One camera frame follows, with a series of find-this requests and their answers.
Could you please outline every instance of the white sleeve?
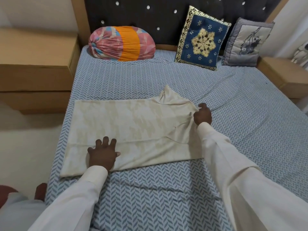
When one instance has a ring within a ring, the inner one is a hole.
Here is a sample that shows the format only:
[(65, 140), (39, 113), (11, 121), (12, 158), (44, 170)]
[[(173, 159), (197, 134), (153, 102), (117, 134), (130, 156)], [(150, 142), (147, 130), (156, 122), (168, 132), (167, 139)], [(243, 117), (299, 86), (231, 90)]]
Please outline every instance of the white sleeve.
[(305, 201), (266, 178), (208, 123), (201, 123), (197, 132), (202, 155), (235, 230), (307, 230)]
[(91, 166), (37, 218), (28, 231), (88, 231), (94, 204), (108, 176), (102, 166)]

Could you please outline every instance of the pillow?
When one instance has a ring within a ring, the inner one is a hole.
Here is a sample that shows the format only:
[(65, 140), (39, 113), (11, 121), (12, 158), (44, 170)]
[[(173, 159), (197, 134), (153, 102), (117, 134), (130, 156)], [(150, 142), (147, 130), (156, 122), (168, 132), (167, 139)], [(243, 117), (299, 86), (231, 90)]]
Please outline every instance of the pillow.
[(239, 18), (227, 41), (222, 65), (256, 66), (260, 48), (268, 38), (274, 24)]
[(189, 6), (175, 62), (216, 70), (220, 46), (231, 23), (215, 19)]
[(101, 27), (91, 34), (89, 51), (96, 58), (136, 61), (152, 58), (155, 43), (146, 31), (138, 27)]

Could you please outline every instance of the wooden bed frame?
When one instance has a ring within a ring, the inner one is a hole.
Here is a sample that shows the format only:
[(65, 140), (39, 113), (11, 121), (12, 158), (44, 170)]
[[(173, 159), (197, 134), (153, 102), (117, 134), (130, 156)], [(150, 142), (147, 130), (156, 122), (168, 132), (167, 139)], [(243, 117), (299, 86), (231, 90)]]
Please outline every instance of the wooden bed frame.
[[(272, 13), (267, 18), (266, 22), (272, 22), (282, 10), (282, 8), (286, 5), (289, 0), (281, 0), (276, 8), (272, 11)], [(88, 39), (91, 35), (90, 26), (87, 17), (86, 6), (84, 0), (71, 0), (75, 18), (78, 26), (78, 35), (81, 46), (85, 46), (88, 44)], [(161, 45), (156, 44), (156, 49), (160, 50), (169, 50), (169, 51), (176, 51), (176, 45)]]

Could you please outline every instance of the gray pillow with floral print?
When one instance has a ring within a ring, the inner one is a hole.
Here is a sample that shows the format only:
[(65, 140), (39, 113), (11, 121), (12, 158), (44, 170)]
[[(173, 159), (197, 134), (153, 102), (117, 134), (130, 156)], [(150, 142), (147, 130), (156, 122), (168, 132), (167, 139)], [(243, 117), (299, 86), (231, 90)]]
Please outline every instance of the gray pillow with floral print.
[(239, 18), (229, 36), (222, 58), (223, 66), (256, 66), (262, 44), (275, 23)]

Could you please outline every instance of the bed sheet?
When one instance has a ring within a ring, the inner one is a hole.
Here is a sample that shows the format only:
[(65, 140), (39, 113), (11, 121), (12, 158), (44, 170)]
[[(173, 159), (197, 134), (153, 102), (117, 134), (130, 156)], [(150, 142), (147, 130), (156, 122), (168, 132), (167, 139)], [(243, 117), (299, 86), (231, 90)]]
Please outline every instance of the bed sheet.
[[(195, 105), (206, 102), (212, 126), (271, 180), (308, 202), (308, 118), (259, 70), (210, 71), (175, 63), (175, 52), (116, 62), (82, 50), (46, 193), (49, 205), (79, 177), (60, 178), (74, 101), (142, 99), (168, 84)], [(100, 230), (232, 230), (202, 159), (111, 173), (94, 207)]]

